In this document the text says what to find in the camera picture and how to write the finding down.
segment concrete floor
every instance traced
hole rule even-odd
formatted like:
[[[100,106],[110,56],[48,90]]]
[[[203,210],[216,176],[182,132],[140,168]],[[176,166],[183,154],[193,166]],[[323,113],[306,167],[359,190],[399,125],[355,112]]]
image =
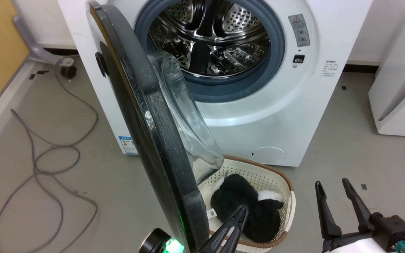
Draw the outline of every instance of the concrete floor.
[[[397,214],[405,219],[405,137],[381,136],[376,132],[367,96],[372,83],[372,74],[344,73],[301,166],[280,168],[294,183],[297,209],[288,237],[271,253],[321,251],[316,180],[323,183],[333,216],[344,233],[356,231],[357,221],[343,191],[343,177],[349,178],[370,211],[384,216]],[[67,252],[136,252],[153,228],[170,232],[169,225],[139,158],[120,152],[81,65],[77,76],[66,85],[100,114],[93,133],[77,145],[81,161],[72,171],[58,176],[64,184],[99,205],[93,224]],[[52,72],[36,76],[35,85],[16,110],[27,125],[57,143],[77,139],[94,118],[85,106],[61,90]],[[37,152],[48,148],[38,139],[35,143]],[[39,166],[57,170],[75,157],[69,150],[57,151],[40,160]],[[0,208],[31,170],[28,138],[12,118],[0,134]],[[65,218],[57,239],[41,252],[58,252],[80,232],[94,210],[51,179],[42,181],[63,202]],[[360,184],[366,184],[367,190],[362,190]],[[55,203],[34,182],[28,183],[1,218],[0,251],[25,252],[37,247],[53,234],[58,220],[59,208]]]

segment white plastic basket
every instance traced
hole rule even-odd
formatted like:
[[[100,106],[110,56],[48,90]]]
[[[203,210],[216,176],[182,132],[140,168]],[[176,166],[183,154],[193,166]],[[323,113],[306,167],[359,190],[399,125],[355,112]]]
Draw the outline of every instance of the white plastic basket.
[[[223,167],[198,186],[208,210],[212,208],[210,199],[213,194],[213,187],[226,171],[228,174],[243,176],[257,191],[271,190],[282,195],[284,206],[279,210],[281,226],[276,237],[269,243],[258,244],[241,235],[237,246],[237,250],[242,252],[263,253],[269,251],[286,238],[293,221],[296,205],[293,185],[286,175],[275,168],[238,157],[225,156]],[[221,224],[217,218],[209,220],[210,233],[213,234]]]

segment white wall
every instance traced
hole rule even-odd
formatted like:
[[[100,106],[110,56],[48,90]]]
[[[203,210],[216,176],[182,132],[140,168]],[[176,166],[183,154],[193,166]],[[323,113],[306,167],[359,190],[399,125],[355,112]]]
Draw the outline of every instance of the white wall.
[[[404,23],[405,0],[374,0],[348,63],[379,65]]]
[[[76,48],[56,0],[12,2],[41,45]],[[405,0],[374,0],[348,63],[379,65],[404,20]]]

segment power cord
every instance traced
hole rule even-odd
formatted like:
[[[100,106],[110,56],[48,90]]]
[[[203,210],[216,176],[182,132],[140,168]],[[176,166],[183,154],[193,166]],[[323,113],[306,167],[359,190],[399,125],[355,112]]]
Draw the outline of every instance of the power cord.
[[[79,55],[74,55],[74,56],[67,56],[64,58],[68,58],[68,57],[77,57]],[[87,228],[90,226],[90,224],[92,223],[92,221],[95,219],[96,213],[98,212],[98,205],[91,199],[84,197],[82,195],[79,195],[77,193],[75,193],[74,191],[70,190],[68,187],[64,186],[64,184],[62,184],[59,179],[57,179],[56,175],[58,174],[62,174],[65,173],[69,170],[71,170],[72,168],[74,168],[74,166],[77,164],[77,162],[79,162],[80,158],[81,158],[81,152],[79,151],[79,149],[77,149],[75,146],[77,144],[79,144],[80,142],[82,142],[85,138],[87,138],[87,136],[93,131],[93,129],[96,126],[96,123],[98,122],[98,112],[96,111],[96,109],[91,106],[89,103],[85,102],[83,99],[77,97],[76,95],[74,95],[73,93],[71,93],[69,90],[67,90],[65,88],[65,86],[63,85],[63,83],[61,82],[61,80],[59,79],[58,76],[58,63],[63,60],[64,58],[60,59],[58,62],[56,62],[55,64],[55,68],[54,68],[54,72],[55,72],[55,77],[57,82],[59,83],[59,85],[63,88],[63,90],[68,93],[70,96],[72,96],[73,98],[77,99],[78,101],[82,102],[83,104],[85,104],[91,111],[93,111],[95,113],[95,122],[93,123],[93,125],[91,126],[91,128],[87,131],[87,133],[85,133],[80,139],[78,139],[77,141],[71,143],[71,144],[56,144],[53,143],[51,141],[46,140],[45,138],[41,137],[40,135],[38,135],[37,133],[35,133],[31,128],[29,128],[26,123],[23,121],[23,119],[21,119],[21,117],[18,115],[18,113],[16,113],[16,111],[14,109],[10,109],[10,112],[14,115],[14,117],[21,123],[21,125],[24,127],[24,129],[26,130],[27,136],[29,137],[29,141],[31,143],[31,156],[32,156],[32,175],[29,176],[27,179],[25,179],[11,194],[10,196],[7,198],[6,202],[4,203],[3,207],[0,210],[0,218],[1,215],[3,214],[3,212],[5,211],[8,203],[10,202],[10,200],[13,198],[13,196],[19,191],[19,189],[21,189],[21,187],[23,187],[27,182],[29,182],[32,178],[35,179],[36,183],[38,184],[38,186],[40,186],[40,189],[42,189],[46,194],[48,194],[49,197],[51,197],[56,203],[57,205],[60,207],[60,222],[58,224],[58,227],[56,229],[56,232],[51,236],[50,239],[48,239],[45,243],[43,243],[42,245],[34,248],[33,250],[30,250],[26,253],[35,253],[39,250],[41,250],[42,248],[48,246],[57,236],[57,234],[60,232],[62,224],[63,224],[63,205],[61,203],[61,201],[54,195],[52,194],[48,189],[45,188],[45,186],[43,186],[43,184],[40,182],[40,180],[38,179],[38,175],[42,174],[45,176],[50,176],[52,177],[63,189],[65,189],[69,194],[73,195],[74,197],[78,197],[81,200],[85,200],[88,203],[91,203],[94,207],[95,207],[95,212],[92,216],[92,218],[89,220],[89,222],[87,223],[87,225],[84,227],[84,229],[81,230],[81,232],[65,247],[63,248],[59,253],[64,252],[66,249],[68,249],[71,245],[73,245],[73,243],[75,243],[79,237],[87,230]],[[44,152],[41,152],[39,155],[35,155],[35,147],[34,147],[34,142],[32,140],[32,135],[37,136],[39,139],[41,139],[42,141],[46,142],[47,144],[50,144],[51,147],[49,149],[47,149]],[[46,155],[47,153],[49,153],[52,150],[55,149],[73,149],[74,151],[77,152],[77,159],[74,163],[72,163],[72,165],[69,165],[67,168],[64,168],[62,170],[59,171],[47,171],[47,170],[40,170],[37,166],[37,162],[38,160]]]

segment open washing machine door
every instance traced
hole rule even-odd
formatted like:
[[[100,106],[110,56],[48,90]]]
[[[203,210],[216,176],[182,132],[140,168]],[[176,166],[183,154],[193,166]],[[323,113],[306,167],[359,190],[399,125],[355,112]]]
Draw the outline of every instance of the open washing machine door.
[[[124,121],[174,236],[188,251],[209,238],[198,183],[223,164],[185,85],[177,60],[147,55],[123,14],[92,1],[87,10],[96,61],[108,78]]]

